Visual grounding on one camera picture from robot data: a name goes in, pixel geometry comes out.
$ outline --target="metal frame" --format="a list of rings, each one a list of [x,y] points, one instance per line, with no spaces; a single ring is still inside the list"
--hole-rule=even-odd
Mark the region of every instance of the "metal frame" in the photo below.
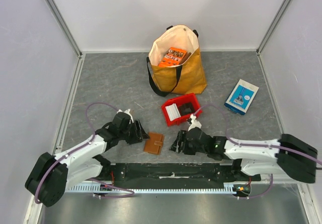
[[[137,194],[236,194],[234,184],[224,183],[222,189],[129,189]],[[65,191],[65,193],[124,193],[122,190],[101,190],[101,184],[93,181],[83,181]]]
[[[82,68],[84,65],[84,60],[85,60],[85,54],[83,54],[78,62],[77,62],[77,66],[74,72],[74,76],[71,82],[71,86],[70,86],[70,90],[69,90],[69,94],[67,97],[67,101],[66,101],[66,105],[64,108],[64,112],[62,115],[62,120],[57,132],[57,136],[56,136],[56,140],[55,140],[55,146],[54,146],[54,150],[53,153],[58,154],[61,152],[62,149],[62,145],[65,139],[65,134],[66,134],[66,128],[68,125],[68,121],[69,121],[69,117],[70,117],[70,113],[71,113],[71,108],[72,108],[72,104],[74,102],[74,98],[76,95],[76,90],[77,90],[77,86],[79,83],[79,79],[81,78],[81,73],[82,73]]]
[[[80,48],[78,47],[73,35],[71,34],[64,18],[62,17],[56,3],[54,0],[45,0],[50,8],[50,10],[52,11],[52,13],[54,14],[55,19],[57,20],[59,26],[61,27],[62,31],[64,32],[64,34],[66,35],[68,41],[70,42],[73,50],[75,51],[75,53],[78,56],[82,55],[82,52],[80,50]]]
[[[284,133],[283,122],[281,121],[280,113],[277,108],[276,98],[270,88],[270,83],[269,83],[269,80],[268,80],[266,72],[265,72],[263,60],[262,60],[261,55],[259,53],[258,53],[258,60],[260,62],[261,68],[262,68],[263,76],[264,76],[264,79],[265,79],[265,82],[266,82],[266,85],[268,88],[268,92],[269,92],[269,95],[270,95],[270,98],[271,98],[271,101],[273,104],[273,108],[274,108],[277,122],[279,124],[281,132]],[[320,216],[319,207],[316,203],[316,200],[314,201],[315,198],[312,198],[312,195],[314,195],[314,193],[312,192],[312,190],[310,191],[309,185],[303,184],[303,183],[298,183],[297,187],[300,192],[300,199],[303,203],[304,210],[305,210],[305,213],[306,213],[309,223],[310,224],[321,224],[322,219]]]
[[[264,47],[266,46],[268,40],[272,36],[273,32],[275,31],[278,23],[280,22],[281,18],[283,17],[285,11],[287,10],[288,6],[290,5],[292,0],[284,0],[282,5],[280,6],[279,10],[277,11],[277,14],[275,15],[270,27],[268,28],[262,42],[257,48],[257,53],[261,54]]]
[[[75,72],[74,72],[74,75],[72,78],[69,94],[68,94],[68,97],[66,100],[66,105],[65,105],[62,117],[61,117],[60,126],[58,128],[58,131],[57,131],[57,134],[55,137],[55,141],[54,141],[54,146],[53,146],[53,151],[52,151],[54,154],[60,153],[61,149],[62,149],[62,145],[63,145],[63,141],[65,138],[65,133],[66,133],[66,128],[68,125],[72,104],[74,102],[74,98],[76,95],[76,90],[77,90],[78,82],[79,82],[79,79],[81,76],[84,60],[85,60],[85,55],[83,54],[81,57],[79,57],[76,68],[75,68]],[[31,195],[23,224],[37,224],[39,217],[40,217],[42,207],[43,207],[42,204],[35,203],[34,196]]]

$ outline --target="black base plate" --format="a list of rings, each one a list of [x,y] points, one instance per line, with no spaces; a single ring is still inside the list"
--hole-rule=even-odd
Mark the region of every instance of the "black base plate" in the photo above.
[[[231,172],[231,165],[220,164],[116,163],[111,164],[109,169],[113,172],[115,186],[128,189],[223,188],[223,184],[227,182],[249,180],[245,175],[235,177]],[[165,178],[171,175],[186,178]],[[110,172],[105,172],[96,179],[112,180],[112,177]],[[260,175],[252,176],[253,182],[260,180]]]

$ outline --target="white wall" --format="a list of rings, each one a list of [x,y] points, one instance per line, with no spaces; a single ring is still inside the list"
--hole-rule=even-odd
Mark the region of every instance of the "white wall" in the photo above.
[[[44,0],[0,0],[0,216],[20,224],[25,181],[51,151],[77,57]]]
[[[256,49],[283,0],[55,0],[83,51],[149,51],[169,25],[202,50]]]
[[[322,0],[293,0],[263,51],[285,132],[322,159]],[[322,206],[322,172],[314,185]]]

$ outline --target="black bag handle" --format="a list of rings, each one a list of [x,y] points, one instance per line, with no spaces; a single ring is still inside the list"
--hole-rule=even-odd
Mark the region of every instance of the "black bag handle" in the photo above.
[[[167,27],[167,30],[170,29],[170,28],[173,28],[173,25],[170,25],[169,27]],[[199,37],[199,34],[198,34],[197,30],[194,29],[192,32],[194,32],[195,35],[197,35],[197,38]]]
[[[149,70],[149,63],[150,63],[150,59],[149,57],[146,58],[146,66],[147,66],[147,72],[149,74],[149,83],[150,83],[150,86],[152,88],[152,90],[159,96],[161,97],[166,97],[169,93],[171,93],[178,85],[179,83],[179,80],[180,80],[180,76],[181,76],[181,71],[182,71],[182,64],[180,64],[179,66],[176,67],[176,78],[177,78],[177,82],[176,82],[176,85],[172,88],[171,91],[169,92],[163,92],[161,91],[157,86],[156,84],[154,83],[153,81],[153,78],[152,78],[152,75],[150,73],[150,70]]]

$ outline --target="white and blue box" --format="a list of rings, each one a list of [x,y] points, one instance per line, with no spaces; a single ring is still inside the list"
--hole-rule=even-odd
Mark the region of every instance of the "white and blue box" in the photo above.
[[[245,115],[258,89],[257,86],[240,79],[224,105],[234,112]]]

